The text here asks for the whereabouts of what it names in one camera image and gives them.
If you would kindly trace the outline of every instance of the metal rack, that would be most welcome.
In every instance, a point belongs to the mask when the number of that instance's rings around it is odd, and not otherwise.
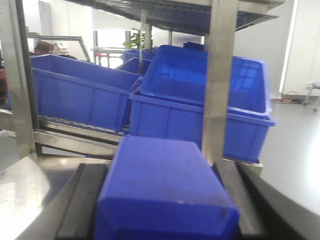
[[[192,12],[193,9],[210,9],[210,30],[205,31],[200,31],[196,24],[193,29],[188,29],[188,26],[182,23],[175,25],[175,17],[168,17],[166,22],[162,22],[161,19],[157,20],[149,16],[148,21],[154,26],[177,32],[193,33],[193,30],[196,30],[195,33],[201,35],[211,33],[210,36],[206,35],[209,67],[203,152],[210,163],[216,161],[221,181],[240,206],[242,216],[239,223],[242,234],[240,239],[253,239],[252,237],[266,239],[269,236],[266,236],[265,223],[270,224],[268,227],[273,229],[272,234],[278,236],[268,239],[316,239],[319,236],[319,234],[316,236],[320,229],[318,216],[278,194],[256,174],[248,172],[248,169],[238,161],[237,163],[228,159],[220,161],[223,157],[228,79],[230,79],[235,30],[239,29],[239,26],[248,27],[250,24],[268,19],[269,16],[265,15],[267,11],[283,3],[283,0],[240,0],[239,2],[238,0],[73,0],[72,2],[103,10],[107,8],[109,12],[125,17],[130,17],[128,13],[135,12],[130,9],[121,11],[120,7],[111,7],[107,4],[157,2],[163,5],[167,3],[166,9],[177,9],[177,14],[179,14],[178,10],[184,6],[189,7],[185,9],[187,12]],[[137,15],[131,15],[131,17],[139,18],[139,11]],[[15,210],[15,216],[6,219],[6,226],[2,232],[4,232],[5,239],[14,239],[57,195],[80,163],[110,164],[110,161],[104,159],[113,157],[124,134],[55,117],[38,116],[22,0],[2,0],[0,20],[2,22],[0,38],[12,102],[12,112],[0,109],[0,129],[15,132],[19,157],[22,159],[0,176],[0,184],[7,187],[5,189],[8,195],[5,196],[5,204],[1,204],[1,207],[9,211],[11,207],[14,207]],[[104,159],[44,155],[41,154],[41,146]],[[252,168],[259,166],[259,164],[245,164]],[[258,208],[254,208],[254,201],[260,203]],[[41,229],[49,232],[47,229],[50,227],[52,225]]]
[[[85,47],[82,36],[43,36],[43,35],[27,35],[29,39],[37,39],[37,42],[42,40],[52,40],[52,41],[72,41],[79,42],[80,47],[84,53],[85,59],[88,63],[91,63],[88,51]]]
[[[273,19],[267,11],[284,0],[70,0],[133,20],[147,10],[147,24],[169,31],[206,36],[209,46],[203,153],[210,164],[223,157],[230,68],[236,30]],[[12,112],[0,109],[0,129],[15,132],[19,156],[40,153],[41,146],[111,159],[121,134],[39,119],[28,55],[21,0],[3,0],[0,12],[3,56]],[[149,31],[146,41],[151,40]],[[34,36],[69,40],[63,36]]]

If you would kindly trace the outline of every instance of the floor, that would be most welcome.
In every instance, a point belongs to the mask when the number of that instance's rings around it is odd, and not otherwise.
[[[272,110],[277,126],[270,128],[260,155],[261,177],[320,215],[320,110],[313,112],[312,105],[279,103],[274,103]],[[65,154],[49,148],[44,152]],[[0,137],[0,171],[17,159],[15,140]]]

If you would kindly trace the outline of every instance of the plastic bin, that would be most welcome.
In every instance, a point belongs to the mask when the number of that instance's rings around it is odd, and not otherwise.
[[[234,240],[237,207],[192,142],[125,136],[97,202],[95,240]]]
[[[188,48],[159,47],[141,84],[141,93],[203,106],[208,53]],[[236,114],[267,118],[271,113],[265,62],[233,57],[228,109]]]
[[[38,113],[120,132],[140,76],[55,55],[31,58]]]
[[[184,48],[187,49],[196,49],[196,50],[200,50],[203,51],[205,50],[205,46],[203,44],[199,44],[199,43],[195,43],[195,42],[191,42],[191,41],[187,41],[183,44]]]
[[[143,59],[142,73],[138,73],[139,61],[140,60],[138,57],[133,57],[128,61],[125,61],[122,65],[118,66],[116,69],[144,76],[149,68],[149,65],[151,64],[151,60]]]
[[[191,141],[201,148],[204,108],[132,93],[129,134]],[[270,126],[270,117],[227,114],[224,155],[257,163]]]
[[[152,60],[155,56],[156,49],[152,49],[149,51],[148,49],[142,49],[142,57],[143,59]],[[139,49],[128,49],[123,51],[123,61],[126,62],[132,58],[139,58],[140,50]]]

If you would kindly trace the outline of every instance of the metal shelf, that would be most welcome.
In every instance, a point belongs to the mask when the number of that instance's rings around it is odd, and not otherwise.
[[[85,59],[88,63],[91,63],[89,54],[85,47],[84,41],[82,36],[43,36],[43,35],[27,35],[27,38],[30,39],[37,39],[38,42],[41,40],[51,40],[51,41],[72,41],[72,42],[79,42],[80,47],[84,53]]]
[[[210,32],[211,0],[68,0],[125,18],[140,21],[141,9],[147,10],[148,24],[160,29],[195,35]],[[236,30],[276,18],[267,15],[284,0],[240,0]]]

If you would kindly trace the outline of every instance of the stainless steel frame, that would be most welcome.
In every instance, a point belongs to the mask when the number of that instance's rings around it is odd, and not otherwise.
[[[22,1],[2,0],[0,21],[0,38],[11,96],[12,120],[18,153],[20,158],[24,158],[36,151],[33,131],[39,123],[33,94]]]
[[[202,152],[210,165],[224,156],[237,7],[238,0],[212,0],[202,136]]]
[[[152,49],[152,25],[145,24],[144,25],[144,48]]]
[[[173,32],[170,30],[168,31],[168,45],[172,46],[172,40],[173,40]]]
[[[91,0],[70,1],[88,6],[93,3]],[[138,21],[141,8],[148,10],[146,23],[157,27],[161,25],[169,30],[169,43],[172,43],[172,31],[206,36],[205,45],[209,50],[209,67],[202,150],[210,164],[222,159],[235,30],[273,18],[273,16],[266,15],[267,11],[282,4],[284,0],[188,0],[188,3],[185,3],[184,0],[174,0],[169,4],[164,0],[103,1],[95,1],[93,7],[134,20],[137,18]],[[0,111],[0,128],[15,131],[20,157],[40,152],[41,150],[37,148],[37,144],[40,144],[85,155],[112,158],[122,134],[71,126],[42,118],[38,120],[30,61],[26,54],[27,38],[22,0],[2,0],[1,3],[0,34],[12,101],[12,113],[7,110]],[[164,14],[152,15],[155,9]],[[173,13],[171,18],[161,19],[167,16],[167,11]],[[186,16],[188,18],[197,16],[193,26],[185,25],[183,19]],[[201,25],[197,26],[202,21],[206,21],[206,16],[211,16],[210,35],[207,34],[208,29],[202,28]],[[46,40],[70,39],[64,36],[40,37]]]
[[[35,130],[34,139],[37,143],[43,146],[54,147],[109,160],[112,160],[118,147],[114,144],[42,129]]]

